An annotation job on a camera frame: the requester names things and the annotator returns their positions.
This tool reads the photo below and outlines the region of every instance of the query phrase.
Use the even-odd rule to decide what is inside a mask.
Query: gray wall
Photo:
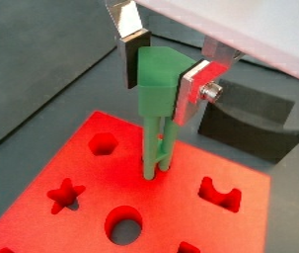
[[[0,1],[0,139],[113,44],[102,1]]]

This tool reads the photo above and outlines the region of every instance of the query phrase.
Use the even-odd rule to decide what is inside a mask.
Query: red foam board
[[[2,252],[263,252],[268,176],[176,141],[169,170],[146,181],[141,139],[138,126],[93,113],[0,218]],[[62,184],[80,194],[50,199]],[[62,193],[76,208],[52,214]],[[124,218],[142,230],[121,246],[109,234]]]

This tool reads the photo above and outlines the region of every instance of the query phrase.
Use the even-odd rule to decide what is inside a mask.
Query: circular hole
[[[106,216],[104,230],[112,243],[128,245],[134,242],[142,230],[142,218],[137,210],[128,206],[114,208]]]

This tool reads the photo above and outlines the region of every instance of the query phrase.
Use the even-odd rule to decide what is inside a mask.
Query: black object
[[[118,40],[118,50],[122,58],[124,82],[128,89],[137,85],[138,48],[149,46],[150,31],[141,29],[134,34]]]
[[[283,129],[293,102],[221,80],[223,94],[208,103],[199,134],[271,162],[299,143],[299,129]]]

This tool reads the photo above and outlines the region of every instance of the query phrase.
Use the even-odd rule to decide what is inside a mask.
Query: metal bracket
[[[150,32],[142,28],[136,3],[132,0],[105,0],[105,6],[118,32],[117,50],[122,60],[122,76],[128,89],[137,85],[137,52],[149,46]]]

